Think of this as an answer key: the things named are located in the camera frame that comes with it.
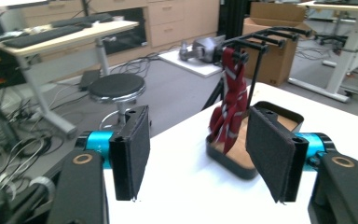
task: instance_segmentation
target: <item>black stool seat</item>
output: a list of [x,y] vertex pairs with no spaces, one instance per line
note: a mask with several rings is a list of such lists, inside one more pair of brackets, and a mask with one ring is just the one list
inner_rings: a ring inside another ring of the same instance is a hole
[[[124,127],[128,101],[135,100],[145,91],[145,81],[132,73],[114,74],[101,77],[89,85],[89,98],[97,103],[116,104],[117,110],[108,114],[100,123],[100,130],[120,131]],[[118,121],[108,122],[118,114]]]
[[132,100],[142,94],[145,81],[135,74],[114,74],[101,77],[89,86],[89,94],[101,103]]

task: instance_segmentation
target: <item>gray floor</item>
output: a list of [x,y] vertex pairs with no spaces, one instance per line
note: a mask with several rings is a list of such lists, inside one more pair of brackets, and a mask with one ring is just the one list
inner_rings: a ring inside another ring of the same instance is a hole
[[[311,21],[310,26],[315,30],[320,29],[319,32],[331,30],[330,23],[316,22],[314,24]],[[335,61],[337,59],[337,55],[330,50],[331,45],[320,46],[314,40],[303,40],[298,45],[298,49],[301,49],[303,54],[296,55],[290,77],[308,81],[320,87],[325,86],[333,68],[323,66],[322,60]],[[304,53],[308,58],[312,56],[313,59],[304,58]],[[151,62],[148,71],[139,73],[139,75],[145,77],[147,89],[136,104],[131,106],[149,106],[149,117],[152,120],[151,137],[199,113],[220,79],[218,74],[200,77],[163,61]],[[76,84],[77,82],[78,79],[75,78],[66,83]],[[283,83],[279,88],[358,116],[358,95],[353,95],[351,101],[344,104],[289,83]],[[86,92],[78,92],[76,86],[58,85],[54,90],[48,91],[46,96],[48,99],[53,99],[56,94],[57,100],[54,105],[75,100]],[[77,135],[79,135],[85,131],[97,130],[104,116],[114,109],[114,105],[96,104],[89,97],[84,97],[72,104],[65,104],[56,112],[74,123],[78,128]],[[48,158],[41,157],[37,163],[37,170],[47,170],[51,167],[55,161],[73,148],[75,140],[66,140],[62,148]]]

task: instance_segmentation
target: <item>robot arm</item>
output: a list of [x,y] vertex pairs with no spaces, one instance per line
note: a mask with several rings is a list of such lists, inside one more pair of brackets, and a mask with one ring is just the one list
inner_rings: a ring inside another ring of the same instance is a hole
[[214,49],[217,44],[214,38],[199,38],[194,40],[192,50],[187,49],[187,43],[182,41],[182,47],[179,50],[179,56],[182,61],[191,58],[199,59],[205,63],[213,62]]
[[318,173],[309,203],[311,222],[358,223],[358,161],[340,154],[323,133],[291,133],[274,112],[250,110],[246,148],[276,202],[296,200],[301,172],[310,166]]

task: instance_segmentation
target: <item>wooden desk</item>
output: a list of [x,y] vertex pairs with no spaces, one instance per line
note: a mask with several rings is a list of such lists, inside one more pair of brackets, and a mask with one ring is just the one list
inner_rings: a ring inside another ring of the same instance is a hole
[[[16,57],[21,67],[22,74],[24,75],[27,83],[30,85],[30,88],[34,92],[34,96],[40,105],[40,112],[43,117],[66,133],[69,138],[72,138],[76,133],[76,127],[67,120],[50,111],[46,100],[39,90],[39,86],[59,77],[64,77],[82,69],[91,67],[96,63],[101,64],[103,74],[107,75],[109,73],[108,62],[106,60],[106,54],[101,37],[130,30],[136,25],[138,25],[138,22],[133,21],[111,21],[99,23],[94,24],[93,27],[86,28],[80,32],[55,38],[27,48],[13,49],[0,43],[0,49]],[[79,45],[92,40],[95,40],[96,44],[94,49],[82,50],[47,62],[33,65],[28,64],[27,57],[53,51],[55,49]]]
[[[257,83],[252,104],[269,101],[304,117],[302,133],[325,133],[358,160],[358,117]],[[303,172],[295,203],[273,202],[264,180],[237,178],[206,154],[214,106],[151,139],[138,201],[118,202],[105,170],[110,223],[310,223],[307,206],[315,172]]]
[[290,83],[298,85],[310,91],[318,92],[322,95],[333,98],[335,100],[339,100],[344,103],[348,102],[348,96],[338,94],[337,92],[342,84],[342,81],[344,80],[344,77],[354,69],[358,68],[358,6],[315,4],[314,1],[301,3],[298,4],[298,6],[315,9],[348,11],[354,18],[356,18],[356,22],[353,25],[351,33],[348,35],[345,47],[341,51],[334,73],[331,76],[325,89],[313,86],[309,83],[300,81],[295,78],[289,78],[288,80]]

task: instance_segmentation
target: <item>drawer cabinet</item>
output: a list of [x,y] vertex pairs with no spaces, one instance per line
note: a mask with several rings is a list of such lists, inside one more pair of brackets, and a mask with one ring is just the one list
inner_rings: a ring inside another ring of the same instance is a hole
[[183,39],[183,0],[151,2],[148,4],[148,15],[153,47]]
[[173,21],[150,27],[152,46],[161,46],[182,40],[184,27],[182,21]]
[[182,0],[172,0],[149,4],[149,24],[160,25],[172,21],[182,21],[184,18]]

